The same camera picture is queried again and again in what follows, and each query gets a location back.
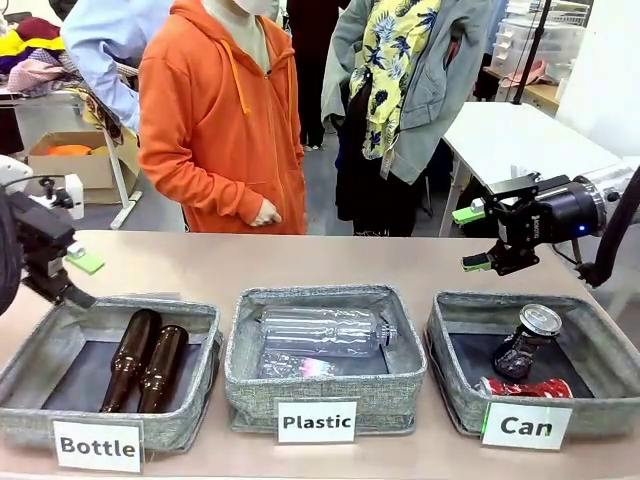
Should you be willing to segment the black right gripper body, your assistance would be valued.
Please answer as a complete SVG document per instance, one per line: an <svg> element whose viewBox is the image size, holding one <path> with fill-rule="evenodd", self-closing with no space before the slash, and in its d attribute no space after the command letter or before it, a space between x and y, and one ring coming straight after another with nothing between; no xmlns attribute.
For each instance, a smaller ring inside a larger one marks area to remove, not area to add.
<svg viewBox="0 0 640 480"><path fill-rule="evenodd" d="M597 235L604 229L604 200L584 176L543 180L535 199L499 212L499 239L509 246L557 244Z"/></svg>

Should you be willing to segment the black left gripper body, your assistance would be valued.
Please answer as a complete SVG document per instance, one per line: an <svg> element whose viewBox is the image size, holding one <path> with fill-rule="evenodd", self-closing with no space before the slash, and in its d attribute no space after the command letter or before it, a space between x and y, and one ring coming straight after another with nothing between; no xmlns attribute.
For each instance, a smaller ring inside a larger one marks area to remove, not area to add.
<svg viewBox="0 0 640 480"><path fill-rule="evenodd" d="M9 205L25 269L48 270L50 262L66 255L75 241L70 223L21 192L9 195Z"/></svg>

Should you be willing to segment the orange-hoodie person's right hand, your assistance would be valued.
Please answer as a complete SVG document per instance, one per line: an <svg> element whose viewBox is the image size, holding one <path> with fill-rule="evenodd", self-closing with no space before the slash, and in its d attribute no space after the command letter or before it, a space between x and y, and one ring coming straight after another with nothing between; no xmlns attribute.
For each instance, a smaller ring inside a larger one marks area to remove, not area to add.
<svg viewBox="0 0 640 480"><path fill-rule="evenodd" d="M262 227L271 224L277 224L282 221L281 215L277 211L276 207L269 200L264 198L262 200L258 214L254 220L250 223L252 227Z"/></svg>

